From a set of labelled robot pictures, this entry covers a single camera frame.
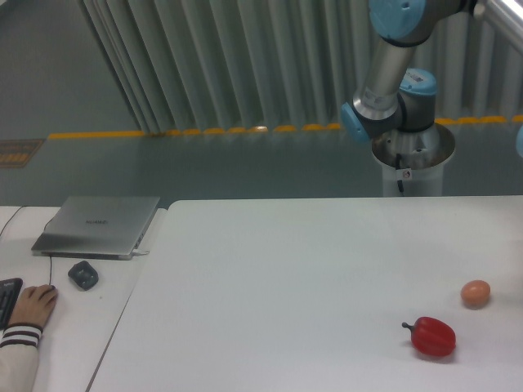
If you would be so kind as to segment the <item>person's right hand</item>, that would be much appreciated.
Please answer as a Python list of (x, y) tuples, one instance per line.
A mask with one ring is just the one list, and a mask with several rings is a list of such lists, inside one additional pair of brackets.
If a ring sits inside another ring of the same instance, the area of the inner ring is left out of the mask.
[(44, 329), (56, 307), (58, 291), (49, 292), (51, 285), (27, 287), (13, 309), (8, 327), (29, 325)]

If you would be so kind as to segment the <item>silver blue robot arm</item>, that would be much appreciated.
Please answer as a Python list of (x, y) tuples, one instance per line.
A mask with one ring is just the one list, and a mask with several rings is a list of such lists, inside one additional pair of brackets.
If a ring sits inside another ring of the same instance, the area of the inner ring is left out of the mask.
[(522, 3), (370, 1), (368, 9), (380, 40), (362, 87), (341, 107), (342, 124), (355, 140), (371, 141), (386, 163), (396, 158), (443, 162), (455, 141), (435, 122), (436, 79), (426, 70), (411, 69), (409, 62), (440, 21), (460, 12), (486, 21), (521, 50)]

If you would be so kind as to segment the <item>cream striped sleeve forearm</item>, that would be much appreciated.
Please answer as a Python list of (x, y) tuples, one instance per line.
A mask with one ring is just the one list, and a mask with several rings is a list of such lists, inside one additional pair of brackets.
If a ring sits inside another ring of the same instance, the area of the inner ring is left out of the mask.
[(15, 323), (1, 339), (1, 391), (32, 391), (38, 371), (42, 328)]

